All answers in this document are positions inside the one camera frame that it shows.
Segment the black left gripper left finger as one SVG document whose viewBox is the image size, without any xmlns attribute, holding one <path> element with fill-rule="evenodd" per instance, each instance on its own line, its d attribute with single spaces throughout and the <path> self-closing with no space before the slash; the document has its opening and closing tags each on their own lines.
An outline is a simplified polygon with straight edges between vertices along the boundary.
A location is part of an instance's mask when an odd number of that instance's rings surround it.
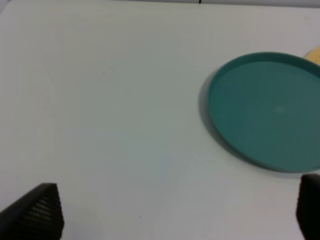
<svg viewBox="0 0 320 240">
<path fill-rule="evenodd" d="M 2 240 L 60 240 L 64 226 L 55 183 L 39 184 L 0 212 Z"/>
</svg>

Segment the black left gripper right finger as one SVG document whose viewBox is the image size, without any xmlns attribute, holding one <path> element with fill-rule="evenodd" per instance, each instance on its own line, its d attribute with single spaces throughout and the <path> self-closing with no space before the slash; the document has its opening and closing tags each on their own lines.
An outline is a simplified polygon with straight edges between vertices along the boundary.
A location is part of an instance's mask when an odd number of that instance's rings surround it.
<svg viewBox="0 0 320 240">
<path fill-rule="evenodd" d="M 320 239 L 320 176 L 301 176 L 296 219 L 305 240 Z"/>
</svg>

